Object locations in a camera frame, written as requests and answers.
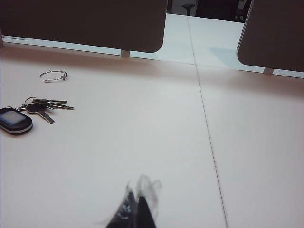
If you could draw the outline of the left gripper left finger clear tape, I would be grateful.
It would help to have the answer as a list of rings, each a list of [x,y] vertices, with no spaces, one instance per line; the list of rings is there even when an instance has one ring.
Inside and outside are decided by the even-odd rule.
[[[106,228],[135,228],[136,213],[137,202],[134,191],[129,184],[127,184],[123,200]]]

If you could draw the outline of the left gripper right finger clear tape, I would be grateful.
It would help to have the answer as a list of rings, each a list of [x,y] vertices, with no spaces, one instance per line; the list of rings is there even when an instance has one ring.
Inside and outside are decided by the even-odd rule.
[[[160,180],[152,181],[147,175],[141,175],[137,181],[137,213],[138,228],[155,228],[159,213],[159,195],[162,190]]]

